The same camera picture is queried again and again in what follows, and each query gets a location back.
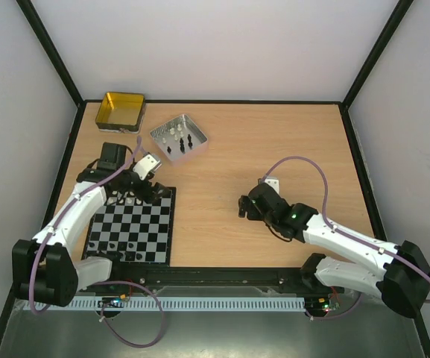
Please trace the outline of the black and silver chessboard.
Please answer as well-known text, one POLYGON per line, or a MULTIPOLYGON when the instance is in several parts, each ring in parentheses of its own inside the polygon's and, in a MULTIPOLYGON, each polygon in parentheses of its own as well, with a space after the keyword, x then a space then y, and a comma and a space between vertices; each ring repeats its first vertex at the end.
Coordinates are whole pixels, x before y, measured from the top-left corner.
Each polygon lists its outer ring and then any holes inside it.
POLYGON ((114 256, 122 263, 167 266, 171 257, 176 189, 152 204, 112 195, 89 222, 82 258, 114 256))

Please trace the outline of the pink tin with chess pieces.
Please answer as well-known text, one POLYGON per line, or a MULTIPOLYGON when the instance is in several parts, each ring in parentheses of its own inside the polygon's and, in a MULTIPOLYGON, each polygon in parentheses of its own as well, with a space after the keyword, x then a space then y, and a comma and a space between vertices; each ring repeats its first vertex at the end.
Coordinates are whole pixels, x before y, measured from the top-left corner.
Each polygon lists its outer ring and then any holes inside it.
POLYGON ((209 147, 206 134, 186 113, 159 125, 149 134, 173 166, 194 159, 209 147))

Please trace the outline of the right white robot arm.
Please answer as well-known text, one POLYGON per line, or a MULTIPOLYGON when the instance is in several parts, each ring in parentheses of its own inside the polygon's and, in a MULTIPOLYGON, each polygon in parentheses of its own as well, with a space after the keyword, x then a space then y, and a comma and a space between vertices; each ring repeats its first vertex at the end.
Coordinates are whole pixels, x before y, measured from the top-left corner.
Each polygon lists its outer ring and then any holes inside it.
POLYGON ((303 287, 317 292, 339 286, 374 296, 395 313, 416 318, 430 292, 430 265, 420 248, 377 240, 339 225, 306 204, 289 204, 276 186, 259 183, 238 200, 238 215, 264 222, 285 242, 297 240, 341 257, 313 254, 301 274, 303 287))

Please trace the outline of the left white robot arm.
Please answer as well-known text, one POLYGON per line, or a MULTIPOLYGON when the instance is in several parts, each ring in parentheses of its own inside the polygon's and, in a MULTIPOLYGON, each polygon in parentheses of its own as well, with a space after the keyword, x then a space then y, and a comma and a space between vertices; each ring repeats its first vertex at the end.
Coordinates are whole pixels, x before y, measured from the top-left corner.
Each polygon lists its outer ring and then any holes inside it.
POLYGON ((166 188, 151 183, 161 159, 143 152, 138 141, 134 149, 105 142, 101 154, 77 176, 75 186, 60 210, 30 240, 20 239, 12 249, 13 291, 40 315, 51 306, 67 306, 82 289, 110 278, 113 261, 89 257, 78 262, 71 254, 83 229, 106 203, 109 194, 133 193, 149 203, 166 188))

